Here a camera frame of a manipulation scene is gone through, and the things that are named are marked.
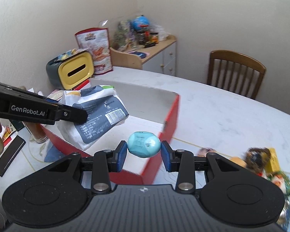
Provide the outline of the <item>yellow capybara toy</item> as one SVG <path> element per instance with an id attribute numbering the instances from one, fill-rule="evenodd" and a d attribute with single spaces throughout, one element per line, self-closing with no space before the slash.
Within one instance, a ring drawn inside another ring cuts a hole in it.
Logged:
<path id="1" fill-rule="evenodd" d="M 233 163 L 235 163 L 239 166 L 242 166 L 243 168 L 246 168 L 246 166 L 247 166 L 246 162 L 240 157 L 231 157 L 230 161 L 232 161 Z"/>

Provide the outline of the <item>black smartphone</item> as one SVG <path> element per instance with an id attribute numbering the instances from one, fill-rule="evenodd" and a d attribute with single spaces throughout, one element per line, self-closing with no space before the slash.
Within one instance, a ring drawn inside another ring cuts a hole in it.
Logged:
<path id="1" fill-rule="evenodd" d="M 17 154 L 26 144 L 26 141 L 20 136 L 16 136 L 7 149 L 3 152 L 0 157 L 0 176 L 6 173 L 6 170 L 11 165 L 12 161 L 15 159 Z"/>

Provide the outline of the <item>yellow grey tissue box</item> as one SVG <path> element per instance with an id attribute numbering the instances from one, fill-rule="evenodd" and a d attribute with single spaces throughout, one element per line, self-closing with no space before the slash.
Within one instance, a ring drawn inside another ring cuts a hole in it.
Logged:
<path id="1" fill-rule="evenodd" d="M 91 54 L 82 50 L 59 60 L 54 58 L 46 64 L 50 84 L 61 90 L 72 90 L 94 74 Z"/>

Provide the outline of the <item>blue globe toy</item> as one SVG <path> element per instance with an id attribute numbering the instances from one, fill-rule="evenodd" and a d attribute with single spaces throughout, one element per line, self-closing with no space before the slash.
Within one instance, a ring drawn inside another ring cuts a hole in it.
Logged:
<path id="1" fill-rule="evenodd" d="M 148 18 L 146 18 L 146 16 L 141 15 L 141 16 L 134 18 L 131 21 L 131 25 L 132 25 L 133 29 L 138 32 L 138 31 L 142 30 L 142 26 L 146 26 L 146 27 L 149 26 L 150 21 Z"/>

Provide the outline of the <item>green red snack packet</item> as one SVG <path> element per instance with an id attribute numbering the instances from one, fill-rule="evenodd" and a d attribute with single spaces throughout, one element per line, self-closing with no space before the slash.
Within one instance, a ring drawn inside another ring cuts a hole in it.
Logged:
<path id="1" fill-rule="evenodd" d="M 290 196 L 290 177 L 288 177 L 283 171 L 266 173 L 266 177 L 269 181 L 279 187 L 284 195 Z"/>

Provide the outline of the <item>small yellow box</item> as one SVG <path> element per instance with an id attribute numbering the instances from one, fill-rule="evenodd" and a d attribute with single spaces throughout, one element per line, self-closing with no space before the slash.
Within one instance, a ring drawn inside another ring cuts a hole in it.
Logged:
<path id="1" fill-rule="evenodd" d="M 276 173 L 280 171 L 279 161 L 274 148 L 268 148 L 270 151 L 270 160 L 265 165 L 264 169 L 266 174 Z"/>

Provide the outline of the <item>light blue egg toy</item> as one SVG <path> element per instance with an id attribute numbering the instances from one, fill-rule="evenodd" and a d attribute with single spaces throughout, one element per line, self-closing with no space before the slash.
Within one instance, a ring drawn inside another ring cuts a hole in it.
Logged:
<path id="1" fill-rule="evenodd" d="M 161 141 L 151 132 L 137 131 L 128 138 L 127 147 L 134 156 L 150 158 L 160 151 Z"/>

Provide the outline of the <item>striped seashell toy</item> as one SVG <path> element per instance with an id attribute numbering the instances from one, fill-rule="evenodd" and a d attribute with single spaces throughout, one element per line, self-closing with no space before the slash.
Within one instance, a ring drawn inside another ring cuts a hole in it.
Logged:
<path id="1" fill-rule="evenodd" d="M 211 153 L 211 152 L 215 152 L 216 153 L 216 150 L 215 149 L 212 149 L 212 148 L 201 148 L 198 153 L 197 153 L 197 156 L 198 157 L 206 157 L 206 155 L 208 153 Z"/>

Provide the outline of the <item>brown wooden chair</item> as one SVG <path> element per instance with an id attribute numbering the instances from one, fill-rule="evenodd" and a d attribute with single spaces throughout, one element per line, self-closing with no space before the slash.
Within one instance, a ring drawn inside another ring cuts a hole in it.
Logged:
<path id="1" fill-rule="evenodd" d="M 230 50 L 210 52 L 207 85 L 256 99 L 266 67 L 256 59 Z"/>

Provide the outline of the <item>red white snack bag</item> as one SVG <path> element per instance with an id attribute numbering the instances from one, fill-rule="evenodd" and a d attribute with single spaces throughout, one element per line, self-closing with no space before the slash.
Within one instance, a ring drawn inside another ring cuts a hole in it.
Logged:
<path id="1" fill-rule="evenodd" d="M 75 33 L 75 38 L 79 48 L 87 49 L 91 54 L 95 75 L 103 75 L 113 70 L 107 28 L 81 30 Z"/>

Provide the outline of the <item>white grey plastic package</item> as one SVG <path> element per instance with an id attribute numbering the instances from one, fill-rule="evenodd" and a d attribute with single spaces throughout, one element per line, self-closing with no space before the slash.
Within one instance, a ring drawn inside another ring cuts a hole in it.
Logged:
<path id="1" fill-rule="evenodd" d="M 88 114 L 83 124 L 61 120 L 57 128 L 63 138 L 80 150 L 87 150 L 129 113 L 112 85 L 97 85 L 78 91 L 64 91 L 62 103 Z"/>

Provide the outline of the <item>drinking glass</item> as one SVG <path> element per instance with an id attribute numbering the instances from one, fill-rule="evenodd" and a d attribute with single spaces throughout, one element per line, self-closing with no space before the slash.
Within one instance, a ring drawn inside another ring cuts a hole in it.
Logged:
<path id="1" fill-rule="evenodd" d="M 23 122 L 23 124 L 37 143 L 44 143 L 49 139 L 39 123 Z"/>

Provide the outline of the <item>red cardboard box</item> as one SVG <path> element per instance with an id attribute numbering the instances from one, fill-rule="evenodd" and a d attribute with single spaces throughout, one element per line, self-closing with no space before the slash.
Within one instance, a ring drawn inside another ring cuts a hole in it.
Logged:
<path id="1" fill-rule="evenodd" d="M 121 125 L 112 128 L 86 151 L 68 143 L 56 125 L 45 125 L 43 129 L 51 143 L 63 154 L 79 152 L 82 157 L 91 156 L 102 149 L 115 149 L 120 141 L 127 140 L 135 131 L 148 131 L 160 140 L 170 141 L 177 127 L 180 97 L 177 93 L 153 87 L 90 78 L 80 87 L 112 85 L 123 101 L 129 117 Z M 111 173 L 110 179 L 117 184 L 152 184 L 162 163 L 161 156 L 139 158 L 127 154 L 124 167 L 119 173 Z"/>

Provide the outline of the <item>white wooden sideboard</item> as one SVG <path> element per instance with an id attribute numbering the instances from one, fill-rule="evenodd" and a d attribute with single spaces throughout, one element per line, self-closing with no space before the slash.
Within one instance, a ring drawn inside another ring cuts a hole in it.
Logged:
<path id="1" fill-rule="evenodd" d="M 176 76 L 177 39 L 174 35 L 168 35 L 165 41 L 161 41 L 153 47 L 141 48 L 138 51 L 147 56 L 142 59 L 131 54 L 130 50 L 121 52 L 110 48 L 113 66 Z"/>

